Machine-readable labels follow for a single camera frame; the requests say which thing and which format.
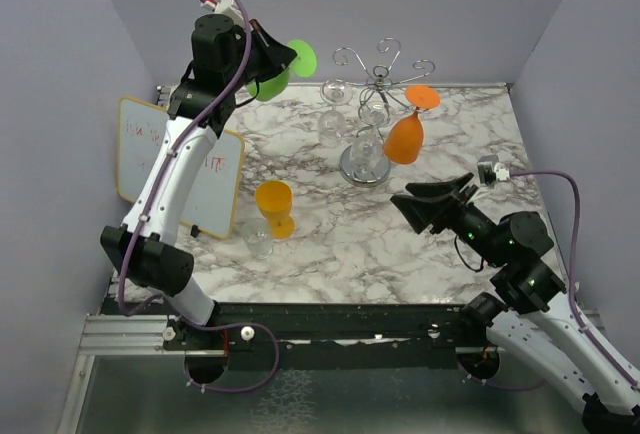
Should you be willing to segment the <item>green plastic wine glass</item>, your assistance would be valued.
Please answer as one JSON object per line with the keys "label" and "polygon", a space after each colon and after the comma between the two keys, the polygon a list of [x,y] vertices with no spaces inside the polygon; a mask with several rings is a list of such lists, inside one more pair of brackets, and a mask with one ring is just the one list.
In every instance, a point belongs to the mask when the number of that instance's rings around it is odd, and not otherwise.
{"label": "green plastic wine glass", "polygon": [[318,62],[316,53],[309,43],[294,39],[290,40],[287,46],[296,52],[296,58],[281,74],[262,83],[252,81],[246,85],[249,95],[257,101],[266,102],[281,94],[288,86],[291,75],[309,78],[315,73]]}

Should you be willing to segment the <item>orange plastic wine glass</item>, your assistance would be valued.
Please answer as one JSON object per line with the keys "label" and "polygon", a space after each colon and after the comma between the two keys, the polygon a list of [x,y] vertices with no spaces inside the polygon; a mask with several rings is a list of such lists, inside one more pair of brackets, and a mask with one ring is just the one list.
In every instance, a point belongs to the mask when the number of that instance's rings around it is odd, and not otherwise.
{"label": "orange plastic wine glass", "polygon": [[413,107],[413,112],[393,126],[384,143],[385,156],[391,162],[402,165],[415,162],[422,148],[424,129],[419,114],[440,104],[437,91],[425,85],[407,87],[405,97]]}

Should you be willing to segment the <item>yellow plastic wine glass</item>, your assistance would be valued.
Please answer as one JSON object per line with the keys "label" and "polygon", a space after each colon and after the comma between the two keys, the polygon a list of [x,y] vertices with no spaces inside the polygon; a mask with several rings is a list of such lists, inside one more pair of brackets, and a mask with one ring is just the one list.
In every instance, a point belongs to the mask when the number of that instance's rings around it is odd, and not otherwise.
{"label": "yellow plastic wine glass", "polygon": [[291,217],[291,188],[282,181],[265,181],[257,187],[254,198],[259,211],[271,227],[273,237],[289,238],[295,230],[295,221]]}

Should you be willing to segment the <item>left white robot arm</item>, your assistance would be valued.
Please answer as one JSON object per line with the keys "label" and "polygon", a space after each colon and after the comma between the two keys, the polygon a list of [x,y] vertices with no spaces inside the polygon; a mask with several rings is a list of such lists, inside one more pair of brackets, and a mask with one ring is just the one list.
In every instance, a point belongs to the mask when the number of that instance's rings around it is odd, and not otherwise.
{"label": "left white robot arm", "polygon": [[199,169],[237,107],[237,91],[277,77],[296,52],[257,20],[238,25],[223,14],[197,19],[191,46],[149,176],[121,224],[103,229],[100,244],[120,288],[131,281],[152,291],[188,321],[189,340],[206,349],[220,339],[217,303],[193,278],[193,256],[175,245],[181,216]]}

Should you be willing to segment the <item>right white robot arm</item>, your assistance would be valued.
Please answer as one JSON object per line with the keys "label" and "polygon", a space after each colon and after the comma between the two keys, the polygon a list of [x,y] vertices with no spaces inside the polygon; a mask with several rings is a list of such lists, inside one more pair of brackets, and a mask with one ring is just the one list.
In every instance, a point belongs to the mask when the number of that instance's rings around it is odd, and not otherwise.
{"label": "right white robot arm", "polygon": [[461,337],[486,340],[517,357],[555,388],[590,433],[639,430],[639,371],[576,305],[574,288],[543,260],[554,242],[533,211],[492,221],[474,202],[471,174],[449,182],[409,183],[392,204],[415,233],[452,231],[489,266],[493,294],[462,310]]}

